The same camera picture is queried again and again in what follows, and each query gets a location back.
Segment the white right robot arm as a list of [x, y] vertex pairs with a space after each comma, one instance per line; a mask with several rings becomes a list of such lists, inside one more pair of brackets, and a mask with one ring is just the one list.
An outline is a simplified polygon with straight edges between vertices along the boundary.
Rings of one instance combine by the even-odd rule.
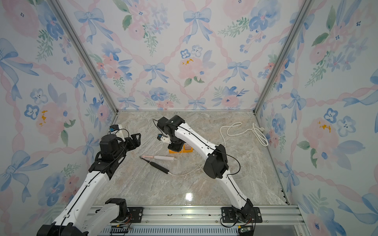
[[205, 160], [203, 171], [205, 174], [218, 181], [231, 201], [231, 206], [241, 222], [256, 220], [257, 213], [251, 200], [242, 192], [231, 173], [225, 146], [216, 145], [194, 131], [180, 116], [175, 115], [171, 119], [162, 117], [154, 120], [154, 124], [161, 132], [163, 138], [169, 139], [168, 149], [179, 152], [185, 144], [190, 145]]

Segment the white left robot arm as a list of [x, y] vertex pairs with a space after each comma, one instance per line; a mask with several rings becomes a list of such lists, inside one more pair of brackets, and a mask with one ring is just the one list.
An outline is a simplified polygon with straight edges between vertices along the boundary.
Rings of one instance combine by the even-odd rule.
[[115, 131], [102, 137], [100, 151], [79, 191], [62, 213], [49, 225], [42, 225], [39, 236], [97, 236], [112, 221], [123, 223], [131, 217], [125, 199], [113, 198], [89, 220], [87, 214], [102, 189], [109, 183], [127, 152], [141, 145], [139, 133], [121, 136]]

